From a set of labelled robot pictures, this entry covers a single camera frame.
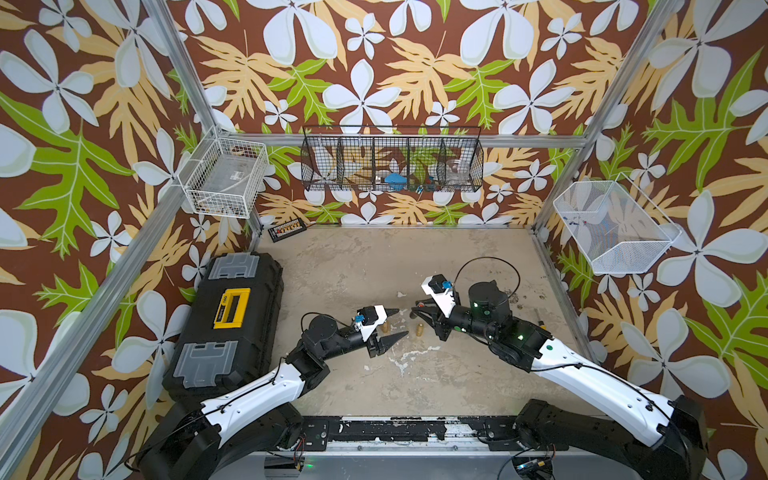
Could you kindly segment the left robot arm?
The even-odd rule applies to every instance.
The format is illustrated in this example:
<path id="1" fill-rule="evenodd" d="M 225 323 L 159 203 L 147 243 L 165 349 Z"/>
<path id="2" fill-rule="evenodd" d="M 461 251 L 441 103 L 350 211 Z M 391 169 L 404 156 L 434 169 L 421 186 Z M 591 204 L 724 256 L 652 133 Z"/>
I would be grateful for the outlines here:
<path id="1" fill-rule="evenodd" d="M 398 312 L 363 307 L 346 327 L 316 315 L 272 371 L 218 397 L 177 403 L 134 456 L 133 469 L 146 479 L 208 479 L 254 451 L 292 446 L 303 422 L 293 401 L 329 375 L 328 360 L 361 348 L 376 357 L 404 338 L 404 332 L 377 334 Z"/>

